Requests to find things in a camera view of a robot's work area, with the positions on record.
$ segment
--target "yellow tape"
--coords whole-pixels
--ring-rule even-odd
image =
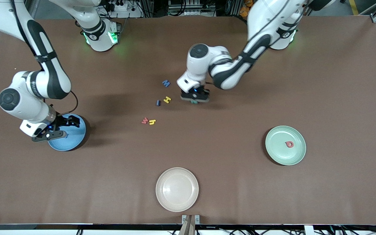
[[[353,15],[359,15],[358,9],[356,8],[355,0],[349,0],[351,4]]]

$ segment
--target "green plate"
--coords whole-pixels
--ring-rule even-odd
[[[282,165],[295,165],[306,154],[304,137],[289,126],[274,127],[268,133],[265,146],[269,156]]]

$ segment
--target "table surface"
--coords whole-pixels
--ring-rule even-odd
[[[0,223],[376,224],[376,24],[366,16],[304,17],[294,42],[267,51],[239,85],[211,88],[207,104],[179,99],[176,79],[195,43],[246,42],[236,18],[130,19],[108,52],[85,44],[72,20],[42,21],[91,125],[85,145],[33,143],[0,109]],[[0,91],[38,70],[25,43],[0,33]],[[165,88],[162,81],[171,85]],[[172,98],[156,107],[158,99]],[[74,106],[48,100],[59,112]],[[155,125],[142,125],[144,117]],[[264,150],[278,125],[301,132],[303,161],[275,164]],[[200,193],[165,210],[155,184],[189,169]]]

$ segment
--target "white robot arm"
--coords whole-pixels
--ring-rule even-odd
[[[314,10],[329,6],[336,0],[258,0],[247,19],[248,42],[232,59],[223,46],[196,44],[188,52],[187,70],[177,80],[181,99],[208,102],[204,89],[207,72],[220,89],[232,89],[268,48],[280,50],[293,40],[295,29],[303,16],[304,6]]]
[[[64,137],[60,126],[79,127],[79,119],[65,119],[43,99],[63,99],[71,91],[71,82],[57,58],[46,32],[35,22],[23,0],[0,0],[0,31],[23,40],[30,46],[40,71],[21,71],[14,75],[11,85],[0,93],[0,107],[23,119],[20,129],[33,141]],[[43,134],[50,129],[51,137]]]
[[[84,31],[86,42],[97,52],[104,52],[118,43],[121,24],[101,19],[94,6],[101,0],[49,0],[66,10]]]

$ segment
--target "white plate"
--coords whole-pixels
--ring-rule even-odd
[[[172,212],[188,210],[198,198],[198,181],[191,171],[175,167],[161,174],[156,197],[163,208]]]

